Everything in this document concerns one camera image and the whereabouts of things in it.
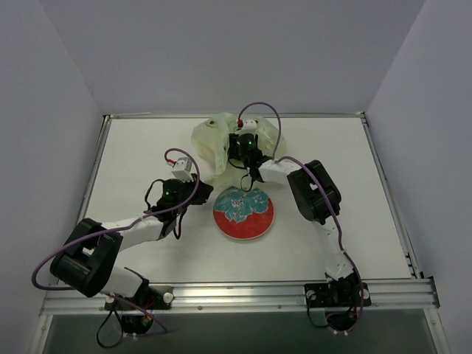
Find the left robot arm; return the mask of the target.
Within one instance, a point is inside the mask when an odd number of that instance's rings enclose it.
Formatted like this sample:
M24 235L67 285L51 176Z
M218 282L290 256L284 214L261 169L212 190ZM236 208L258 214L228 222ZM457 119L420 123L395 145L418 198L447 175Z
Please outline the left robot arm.
M82 219L67 239L67 246L52 260L50 272L82 295L114 294L132 298L146 292L149 281L128 268L115 266L118 254L141 243L172 234L179 239L181 219L190 205L202 205L213 187L197 180L160 180L162 196L137 218L100 223Z

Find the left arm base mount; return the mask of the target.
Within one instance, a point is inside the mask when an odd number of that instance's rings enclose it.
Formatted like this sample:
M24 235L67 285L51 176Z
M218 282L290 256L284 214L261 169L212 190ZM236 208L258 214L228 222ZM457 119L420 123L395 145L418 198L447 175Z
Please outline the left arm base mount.
M159 292L149 285L137 291L131 298L112 294L105 299L104 309L117 314L123 333L135 337L151 337L170 334L171 330L159 320L155 310L169 310L164 295L167 291Z

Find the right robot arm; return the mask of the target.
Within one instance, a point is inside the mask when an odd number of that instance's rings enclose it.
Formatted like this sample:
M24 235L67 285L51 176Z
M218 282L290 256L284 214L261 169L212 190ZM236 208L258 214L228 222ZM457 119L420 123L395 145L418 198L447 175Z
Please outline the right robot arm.
M229 135L228 160L241 162L252 182L287 184L300 214L316 230L327 281L339 287L346 288L350 283L357 291L363 289L358 268L342 243L338 220L341 193L320 161L303 164L290 156L266 156L252 133Z

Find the light green plastic bag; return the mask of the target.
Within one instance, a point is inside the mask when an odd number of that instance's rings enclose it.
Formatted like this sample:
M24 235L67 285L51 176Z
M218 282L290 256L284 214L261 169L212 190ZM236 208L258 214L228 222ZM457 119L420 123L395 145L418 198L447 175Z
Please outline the light green plastic bag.
M258 135L258 148L263 154L273 153L279 158L286 153L287 143L278 127L265 117L249 115L243 121L254 120L255 133ZM211 168L212 174L204 181L216 188L238 186L240 178L245 174L240 168L240 162L228 162L229 135L237 133L237 116L230 113L219 113L211 116L205 122L196 125L191 135L191 143L197 155Z

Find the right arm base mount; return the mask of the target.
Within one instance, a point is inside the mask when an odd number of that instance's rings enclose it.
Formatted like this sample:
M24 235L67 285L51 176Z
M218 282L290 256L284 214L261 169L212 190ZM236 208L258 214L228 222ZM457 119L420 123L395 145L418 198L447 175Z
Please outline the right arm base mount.
M334 335L348 336L357 327L364 309L372 305L367 284L338 285L308 283L304 285L306 314L309 322L318 329L329 329ZM324 322L317 323L312 309L324 310Z

